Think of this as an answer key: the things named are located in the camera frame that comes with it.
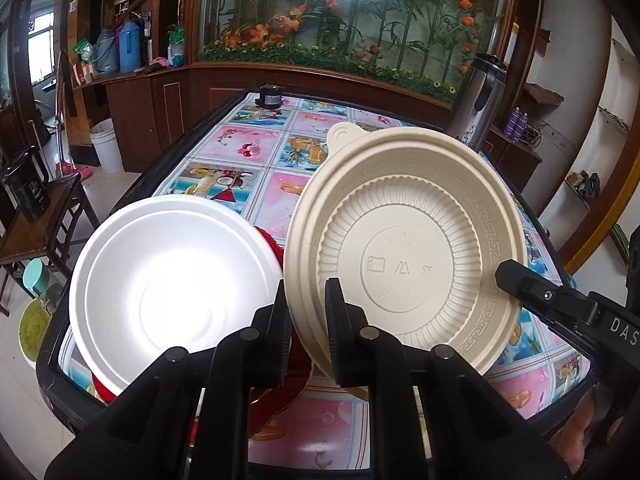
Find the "person's right hand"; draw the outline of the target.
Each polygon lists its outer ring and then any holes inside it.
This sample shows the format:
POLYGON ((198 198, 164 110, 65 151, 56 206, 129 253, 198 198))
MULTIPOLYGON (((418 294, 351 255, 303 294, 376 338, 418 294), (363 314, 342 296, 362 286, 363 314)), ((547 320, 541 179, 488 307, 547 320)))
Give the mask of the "person's right hand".
POLYGON ((596 414, 596 388, 588 390, 566 423, 550 439, 551 447, 562 457, 571 474, 576 474, 585 459, 585 437, 596 414))

